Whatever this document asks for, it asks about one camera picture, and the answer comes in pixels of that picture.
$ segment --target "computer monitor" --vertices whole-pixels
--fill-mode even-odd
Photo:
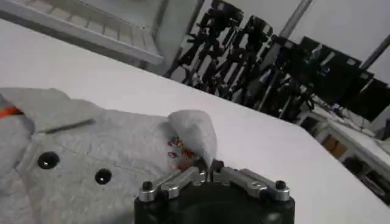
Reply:
[[[309,37],[304,37],[300,42],[300,47],[311,52],[312,50],[316,49],[320,44],[320,42],[317,42]],[[355,67],[359,67],[361,64],[360,60],[326,45],[322,45],[319,61],[321,63],[337,61],[339,63],[347,63]]]
[[[348,106],[355,114],[373,121],[390,105],[390,89],[388,85],[377,79],[373,79],[367,88],[363,89]]]
[[[313,92],[329,106],[333,106],[342,99],[353,80],[359,77],[359,72],[357,67],[338,60],[328,62],[324,70],[317,75]]]
[[[358,74],[358,76],[354,77],[349,86],[346,89],[344,95],[337,101],[337,104],[341,107],[348,107],[354,98],[359,95],[361,90],[368,84],[370,80],[373,79],[374,74],[368,71],[363,71],[359,68],[352,70]]]

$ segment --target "white table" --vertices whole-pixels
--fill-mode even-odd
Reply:
[[[218,159],[286,180],[296,200],[296,223],[390,221],[390,210],[296,125],[3,20],[0,30],[0,86],[55,87],[134,113],[204,110],[218,136]]]
[[[339,158],[339,161],[356,155],[390,181],[390,155],[378,145],[376,139],[335,121],[328,120],[327,124],[317,136],[317,140],[322,142],[327,136],[333,136],[345,145],[347,151]]]

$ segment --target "black button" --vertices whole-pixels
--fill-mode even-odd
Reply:
[[[98,184],[103,185],[107,184],[111,180],[111,177],[111,171],[107,169],[100,169],[95,175],[95,180]]]
[[[59,156],[55,152],[45,152],[38,158],[38,166],[42,169],[52,169],[60,162]]]

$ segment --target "white wall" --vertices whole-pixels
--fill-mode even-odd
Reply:
[[[389,0],[315,0],[291,35],[308,36],[365,61],[390,33]],[[377,76],[390,83],[390,77]]]

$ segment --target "gray jacket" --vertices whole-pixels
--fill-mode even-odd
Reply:
[[[147,116],[56,89],[0,88],[0,110],[10,105],[24,114],[0,118],[2,224],[131,223],[143,181],[188,159],[185,149],[208,164],[216,155],[201,111]]]

